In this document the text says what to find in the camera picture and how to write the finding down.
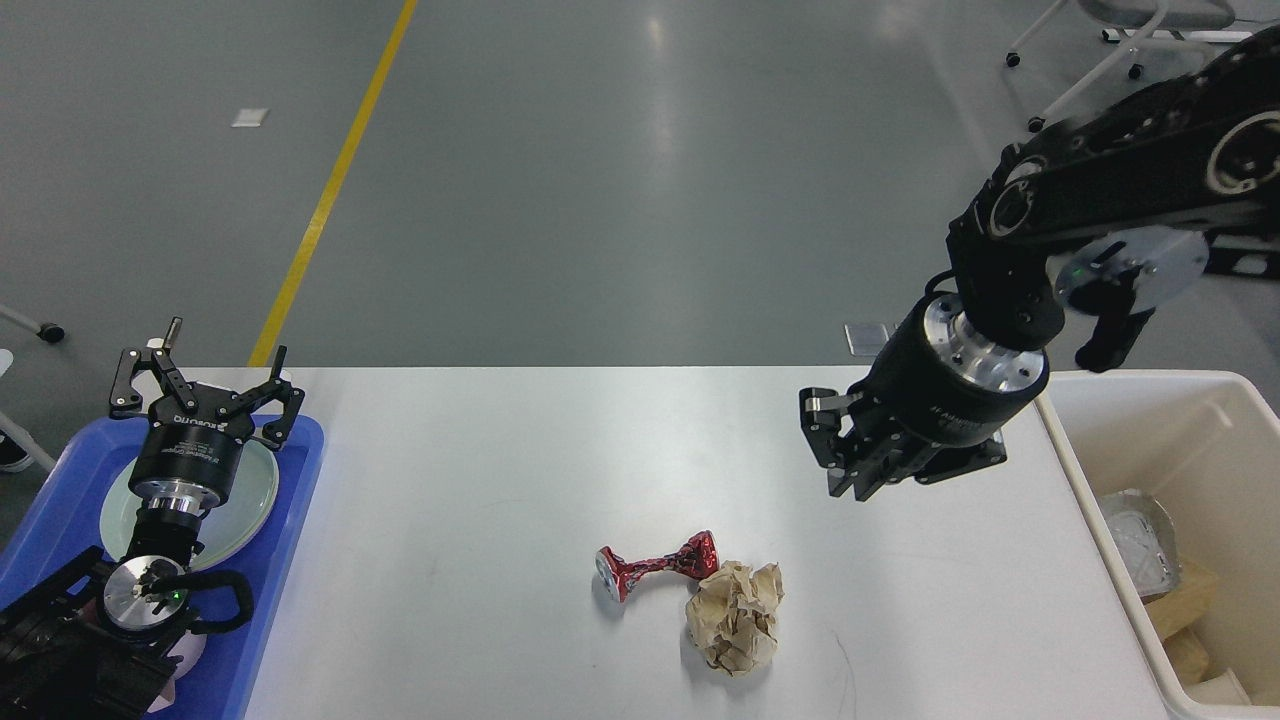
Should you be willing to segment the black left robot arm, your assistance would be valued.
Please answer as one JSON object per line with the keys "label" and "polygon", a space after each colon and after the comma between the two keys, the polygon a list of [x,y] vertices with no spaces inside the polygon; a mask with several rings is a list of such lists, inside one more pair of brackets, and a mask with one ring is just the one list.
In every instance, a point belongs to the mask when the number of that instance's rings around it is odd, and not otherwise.
{"label": "black left robot arm", "polygon": [[200,532],[230,498],[244,450],[284,447],[305,392],[284,375],[285,346],[250,389],[186,378],[172,357],[180,325],[174,318],[155,343],[123,348],[111,386],[109,416],[148,424],[125,552],[110,560],[90,546],[3,610],[5,719],[141,719],[175,678],[183,639],[253,620],[243,573],[195,569]]}

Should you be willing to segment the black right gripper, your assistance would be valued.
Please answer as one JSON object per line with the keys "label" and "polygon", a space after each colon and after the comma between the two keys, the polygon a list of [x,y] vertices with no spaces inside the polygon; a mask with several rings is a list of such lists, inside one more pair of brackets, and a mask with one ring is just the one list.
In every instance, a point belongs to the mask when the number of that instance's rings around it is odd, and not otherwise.
{"label": "black right gripper", "polygon": [[[1048,373],[1044,351],[1000,346],[959,296],[927,295],[860,386],[799,391],[800,428],[828,495],[867,501],[906,479],[932,486],[1005,462],[1005,438],[992,434],[1046,388]],[[929,447],[900,462],[905,434]]]}

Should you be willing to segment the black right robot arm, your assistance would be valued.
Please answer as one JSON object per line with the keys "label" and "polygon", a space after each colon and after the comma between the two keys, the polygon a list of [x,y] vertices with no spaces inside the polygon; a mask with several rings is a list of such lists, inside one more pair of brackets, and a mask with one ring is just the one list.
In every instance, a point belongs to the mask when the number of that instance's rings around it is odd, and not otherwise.
{"label": "black right robot arm", "polygon": [[1112,370],[1213,240],[1276,232],[1276,26],[1009,145],[948,227],[948,269],[868,375],[842,393],[800,391],[829,495],[865,501],[1005,461],[1001,430],[1046,389],[1044,350],[1068,309],[1096,319],[1076,365]]}

